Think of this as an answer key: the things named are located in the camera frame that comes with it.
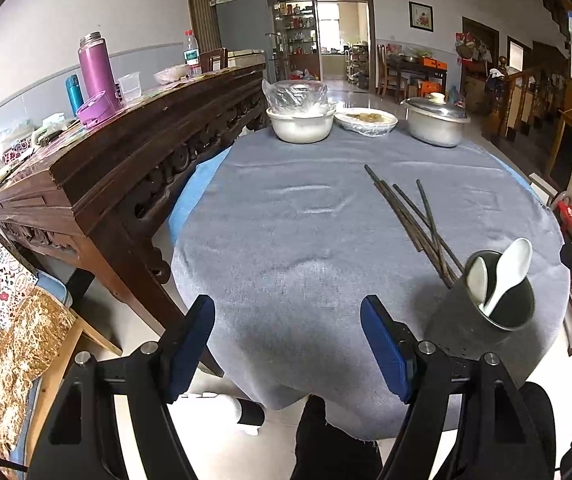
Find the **teal thermos bottle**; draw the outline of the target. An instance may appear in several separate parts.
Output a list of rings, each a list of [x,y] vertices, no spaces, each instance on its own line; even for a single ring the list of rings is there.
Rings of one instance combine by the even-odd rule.
[[[73,116],[77,116],[79,108],[83,105],[83,96],[79,78],[76,74],[69,76],[66,81],[66,91]]]

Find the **gold fabric bundle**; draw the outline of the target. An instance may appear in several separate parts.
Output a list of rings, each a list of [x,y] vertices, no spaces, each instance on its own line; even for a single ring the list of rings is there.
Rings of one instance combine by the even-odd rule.
[[[10,325],[0,330],[0,457],[17,444],[32,382],[51,366],[74,315],[36,287],[22,300]]]

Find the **dark dining table background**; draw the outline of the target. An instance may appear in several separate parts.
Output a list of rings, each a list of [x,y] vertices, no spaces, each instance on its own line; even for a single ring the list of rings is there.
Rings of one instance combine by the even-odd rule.
[[[388,74],[392,76],[394,99],[400,103],[408,94],[406,89],[412,80],[418,82],[417,93],[420,96],[431,92],[446,92],[448,64],[434,58],[418,58],[409,61],[402,55],[390,54],[386,61]]]

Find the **patterned bowl with food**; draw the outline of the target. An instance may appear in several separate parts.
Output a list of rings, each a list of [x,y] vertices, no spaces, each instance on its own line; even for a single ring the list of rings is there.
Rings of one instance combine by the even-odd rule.
[[[361,136],[386,136],[399,119],[391,113],[376,108],[344,107],[337,110],[335,120],[344,130],[359,133]]]

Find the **purple thermos lid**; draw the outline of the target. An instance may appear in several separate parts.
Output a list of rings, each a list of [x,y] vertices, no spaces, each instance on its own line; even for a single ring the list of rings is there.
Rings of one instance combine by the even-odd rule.
[[[111,93],[101,91],[88,98],[77,110],[77,118],[91,128],[106,122],[120,110],[120,101]]]

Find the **framed wall picture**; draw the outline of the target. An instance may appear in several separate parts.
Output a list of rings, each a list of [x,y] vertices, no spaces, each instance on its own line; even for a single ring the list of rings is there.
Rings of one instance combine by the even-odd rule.
[[[434,31],[434,12],[432,6],[415,1],[408,3],[410,11],[410,27],[423,30],[424,32]]]

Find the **purple thermos bottle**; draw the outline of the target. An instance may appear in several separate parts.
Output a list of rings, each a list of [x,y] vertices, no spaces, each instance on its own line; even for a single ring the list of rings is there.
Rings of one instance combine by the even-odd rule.
[[[109,102],[119,108],[106,41],[100,32],[90,32],[80,39],[78,58],[88,97],[92,98],[103,91]]]

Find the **white plastic spoon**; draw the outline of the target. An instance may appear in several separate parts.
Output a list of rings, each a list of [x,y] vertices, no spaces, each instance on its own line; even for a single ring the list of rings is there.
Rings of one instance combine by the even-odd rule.
[[[486,303],[488,291],[488,270],[484,258],[477,257],[466,276],[469,297],[478,308]]]
[[[482,312],[490,318],[503,296],[527,276],[532,259],[532,245],[525,237],[510,243],[495,267],[495,288]]]

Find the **white bowl with plastic bag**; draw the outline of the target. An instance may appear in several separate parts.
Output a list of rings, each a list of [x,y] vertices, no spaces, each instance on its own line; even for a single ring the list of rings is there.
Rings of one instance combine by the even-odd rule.
[[[266,112],[277,137],[292,144],[325,140],[332,130],[336,104],[327,86],[315,80],[262,81]]]

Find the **dark carved wooden sideboard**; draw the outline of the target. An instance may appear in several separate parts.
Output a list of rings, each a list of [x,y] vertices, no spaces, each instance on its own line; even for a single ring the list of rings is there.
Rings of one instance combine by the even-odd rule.
[[[201,162],[243,128],[268,123],[264,66],[229,67],[112,116],[81,139],[31,156],[0,187],[13,242],[92,273],[156,334],[183,318],[164,289],[152,238]]]

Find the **grey tablecloth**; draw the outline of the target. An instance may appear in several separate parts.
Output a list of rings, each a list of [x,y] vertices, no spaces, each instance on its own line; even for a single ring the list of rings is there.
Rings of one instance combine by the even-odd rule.
[[[530,240],[534,315],[515,333],[469,342],[446,313],[446,285],[412,245],[374,185],[429,204],[458,258]],[[396,129],[360,136],[335,128],[322,142],[290,144],[271,129],[246,134],[201,164],[169,217],[171,271],[186,304],[216,305],[209,349],[232,382],[271,410],[307,394],[331,424],[361,440],[394,437],[404,404],[380,374],[360,323],[375,295],[417,337],[428,328],[459,352],[496,352],[524,382],[553,344],[570,276],[551,211],[524,180],[475,143],[436,148]]]

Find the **grey refrigerator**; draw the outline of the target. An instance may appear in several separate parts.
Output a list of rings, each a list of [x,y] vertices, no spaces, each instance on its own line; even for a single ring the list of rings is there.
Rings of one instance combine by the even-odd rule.
[[[275,29],[273,6],[277,0],[211,0],[216,11],[221,44],[230,52],[264,53],[266,79],[277,81],[280,33]]]

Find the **clear plastic cup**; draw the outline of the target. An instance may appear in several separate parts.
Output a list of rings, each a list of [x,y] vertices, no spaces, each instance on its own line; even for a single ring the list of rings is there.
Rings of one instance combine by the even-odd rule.
[[[123,103],[131,103],[142,96],[141,73],[126,74],[118,79],[120,96]]]

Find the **clear water bottle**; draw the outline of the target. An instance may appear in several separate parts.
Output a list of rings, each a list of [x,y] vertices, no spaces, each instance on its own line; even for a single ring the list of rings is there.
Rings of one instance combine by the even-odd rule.
[[[195,77],[200,74],[200,53],[194,32],[189,29],[184,38],[184,63],[187,67],[187,76]]]

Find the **white chest freezer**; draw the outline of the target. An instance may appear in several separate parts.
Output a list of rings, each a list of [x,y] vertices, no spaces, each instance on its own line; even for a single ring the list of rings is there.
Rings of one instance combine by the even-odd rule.
[[[265,63],[263,50],[228,51],[228,67],[247,67]]]

